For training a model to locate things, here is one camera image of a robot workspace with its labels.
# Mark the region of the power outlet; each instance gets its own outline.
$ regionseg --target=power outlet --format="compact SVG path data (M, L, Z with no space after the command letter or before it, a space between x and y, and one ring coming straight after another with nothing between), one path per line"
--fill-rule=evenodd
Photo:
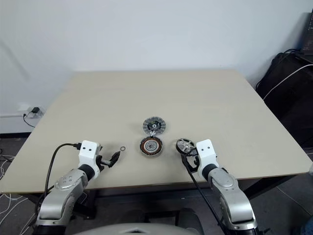
M36 114L31 113L31 111L35 107L39 108L39 112L36 113ZM28 114L27 118L41 118L45 114L45 110L44 110L44 108L42 106L25 106L25 105L21 105L21 107L19 108L18 112L21 115Z

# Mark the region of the copper coil winding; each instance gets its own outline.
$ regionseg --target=copper coil winding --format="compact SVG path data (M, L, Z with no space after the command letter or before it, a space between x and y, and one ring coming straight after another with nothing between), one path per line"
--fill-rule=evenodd
M158 143L158 148L156 150L154 150L153 152L148 152L145 149L145 144L148 141L156 141ZM147 137L147 138L144 138L141 141L141 143L140 143L140 150L141 150L141 152L143 152L145 155L148 155L148 156L156 155L156 154L158 154L162 150L162 141L159 138L157 138L157 137Z

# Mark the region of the black cable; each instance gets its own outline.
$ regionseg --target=black cable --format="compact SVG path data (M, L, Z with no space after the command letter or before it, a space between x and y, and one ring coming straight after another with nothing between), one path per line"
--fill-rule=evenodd
M53 189L54 188L54 186L51 186L50 188L48 188L48 192L51 190L51 189ZM41 195L40 195L40 197L38 198L38 201L36 202L36 204L35 204L35 222L36 222L36 219L37 219L37 217L38 217L38 210L39 210L39 203L40 203L40 201L44 198L44 195L45 195L45 193L42 193Z
M283 54L286 54L286 55L284 55L284 56L271 68L271 70L268 70L268 71L265 73L264 77L268 76L271 72L273 72L274 69L275 69L284 59L286 59L290 54L293 54L295 51L299 51L299 50L298 50L298 49L288 49L288 50L284 51ZM259 84L261 83L261 81L262 81L262 80L260 80L260 81L255 85L255 90L258 89Z
M29 125L29 126L31 126L31 127L34 127L33 125L30 125L26 120L25 120L25 118L28 116L28 114L26 115L26 114L23 114L23 120L24 120L24 122L27 124L27 125Z
M196 181L196 179L194 178L194 176L192 175L190 169L188 168L188 163L187 163L187 160L183 160L182 163L184 164L185 168L187 169L188 171L188 174L190 175L192 181L194 182L195 186L197 187L199 193L201 194L202 198L204 199L204 201L206 202L206 204L208 205L208 207L210 208L214 218L216 219L216 221L218 222L218 225L220 226L221 230L223 231L223 233L226 235L227 232L224 228L224 225L221 223L219 217L217 216L216 214L216 211L214 210L213 206L211 205L211 203L209 202L209 200L206 198L206 196L204 195L202 189L200 188L198 182Z
M59 151L60 148L62 148L63 146L75 146L73 143L63 143L61 144L59 147L57 147L52 155L51 161L50 161L50 165L49 165L49 169L48 169L48 173L47 173L47 177L45 179L45 191L44 191L44 197L47 196L48 193L48 184L49 184L49 178L50 178L50 174L51 174L51 170L52 170L52 165L55 159L55 156L57 155L57 152Z

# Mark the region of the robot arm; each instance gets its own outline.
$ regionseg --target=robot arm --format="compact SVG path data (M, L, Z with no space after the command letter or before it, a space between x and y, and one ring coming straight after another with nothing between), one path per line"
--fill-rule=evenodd
M188 156L196 157L195 165L188 166L192 172L198 172L200 178L207 180L210 186L218 193L223 213L224 225L230 234L256 235L257 222L247 196L238 187L238 181L225 169L220 168L216 161L216 153L212 142L204 140L196 147L187 140L177 142L177 150L183 161Z
M51 193L44 199L35 224L34 235L63 235L69 223L74 204L83 193L88 181L96 179L104 169L118 160L116 152L110 161L101 161L101 145L83 141L79 152L79 167L62 176Z

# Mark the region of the wall baseboard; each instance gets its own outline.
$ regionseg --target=wall baseboard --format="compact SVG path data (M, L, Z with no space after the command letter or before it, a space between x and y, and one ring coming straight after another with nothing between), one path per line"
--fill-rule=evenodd
M0 139L8 138L28 138L31 132L19 132L19 133L2 133Z
M16 118L16 117L23 117L23 114L0 114L0 118Z

